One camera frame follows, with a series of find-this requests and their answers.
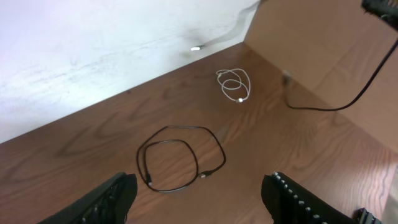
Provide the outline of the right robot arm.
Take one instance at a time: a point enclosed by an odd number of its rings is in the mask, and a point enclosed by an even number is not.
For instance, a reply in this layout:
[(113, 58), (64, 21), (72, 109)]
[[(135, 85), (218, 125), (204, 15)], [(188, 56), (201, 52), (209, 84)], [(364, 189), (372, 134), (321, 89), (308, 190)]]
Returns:
[(397, 0), (362, 0), (361, 7), (397, 30)]

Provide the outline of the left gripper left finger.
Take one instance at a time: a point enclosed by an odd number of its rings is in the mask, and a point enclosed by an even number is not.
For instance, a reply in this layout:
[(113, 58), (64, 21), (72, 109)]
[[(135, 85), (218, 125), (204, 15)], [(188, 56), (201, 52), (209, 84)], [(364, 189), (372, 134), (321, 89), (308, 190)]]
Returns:
[(125, 224), (136, 196), (136, 175), (119, 172), (41, 224)]

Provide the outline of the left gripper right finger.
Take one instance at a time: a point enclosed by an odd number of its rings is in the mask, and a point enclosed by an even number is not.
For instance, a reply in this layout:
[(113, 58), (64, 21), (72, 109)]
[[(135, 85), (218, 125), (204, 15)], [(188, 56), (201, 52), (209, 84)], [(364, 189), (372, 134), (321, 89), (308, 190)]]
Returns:
[(261, 198), (279, 224), (350, 224), (354, 220), (333, 208), (287, 175), (265, 175)]

